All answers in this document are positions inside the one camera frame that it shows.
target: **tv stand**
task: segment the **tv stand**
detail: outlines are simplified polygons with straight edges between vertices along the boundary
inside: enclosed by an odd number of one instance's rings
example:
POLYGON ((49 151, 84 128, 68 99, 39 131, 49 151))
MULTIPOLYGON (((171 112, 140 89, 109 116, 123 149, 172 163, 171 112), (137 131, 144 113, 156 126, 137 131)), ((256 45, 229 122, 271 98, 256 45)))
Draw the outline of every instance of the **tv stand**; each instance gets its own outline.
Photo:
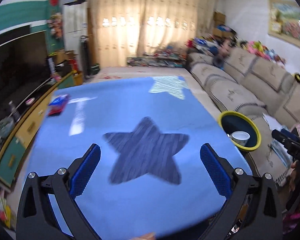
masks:
POLYGON ((8 138, 0 146, 0 181, 12 189, 22 165, 31 150, 35 135, 45 116, 48 104, 55 90, 75 85, 71 71, 52 85, 33 105, 25 111, 8 138))

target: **beige sofa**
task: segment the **beige sofa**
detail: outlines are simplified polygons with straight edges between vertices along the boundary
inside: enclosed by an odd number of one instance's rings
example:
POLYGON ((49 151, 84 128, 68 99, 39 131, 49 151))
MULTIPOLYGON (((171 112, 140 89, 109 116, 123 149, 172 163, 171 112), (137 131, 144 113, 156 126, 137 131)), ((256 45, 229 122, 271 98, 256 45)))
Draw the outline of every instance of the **beige sofa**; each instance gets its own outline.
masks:
POLYGON ((221 111, 237 111, 255 122, 262 143, 246 159, 256 174, 269 172, 282 185, 287 168, 271 150, 271 130, 263 114, 288 128, 300 123, 300 85, 281 67, 240 48, 232 50, 224 71, 212 66, 207 55, 191 53, 188 58, 190 73, 221 111))

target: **curtain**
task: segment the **curtain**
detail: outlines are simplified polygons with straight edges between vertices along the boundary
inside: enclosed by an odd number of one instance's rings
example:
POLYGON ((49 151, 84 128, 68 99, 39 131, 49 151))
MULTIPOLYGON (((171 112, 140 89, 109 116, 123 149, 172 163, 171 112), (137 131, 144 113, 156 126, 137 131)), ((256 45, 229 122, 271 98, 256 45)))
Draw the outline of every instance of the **curtain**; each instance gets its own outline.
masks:
POLYGON ((125 66, 127 57, 206 33, 217 0, 89 0, 100 67, 125 66))

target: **framed painting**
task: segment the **framed painting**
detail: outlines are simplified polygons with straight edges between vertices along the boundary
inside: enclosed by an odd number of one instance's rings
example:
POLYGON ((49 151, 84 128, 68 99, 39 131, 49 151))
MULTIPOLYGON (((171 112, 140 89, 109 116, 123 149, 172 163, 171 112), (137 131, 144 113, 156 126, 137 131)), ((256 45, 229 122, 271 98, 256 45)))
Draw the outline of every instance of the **framed painting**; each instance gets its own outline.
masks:
POLYGON ((292 0, 269 0, 268 34, 300 48, 300 7, 292 0))

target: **television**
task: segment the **television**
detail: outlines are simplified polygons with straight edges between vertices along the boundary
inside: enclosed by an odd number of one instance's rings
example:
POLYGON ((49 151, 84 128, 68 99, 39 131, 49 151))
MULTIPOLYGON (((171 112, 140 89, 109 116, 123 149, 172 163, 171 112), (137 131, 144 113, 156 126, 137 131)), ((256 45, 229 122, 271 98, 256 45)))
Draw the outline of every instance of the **television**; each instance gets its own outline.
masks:
POLYGON ((50 68, 47 64, 45 33, 24 35, 0 45, 0 120, 9 116, 12 101, 19 113, 29 106, 25 101, 37 100, 48 89, 50 68))

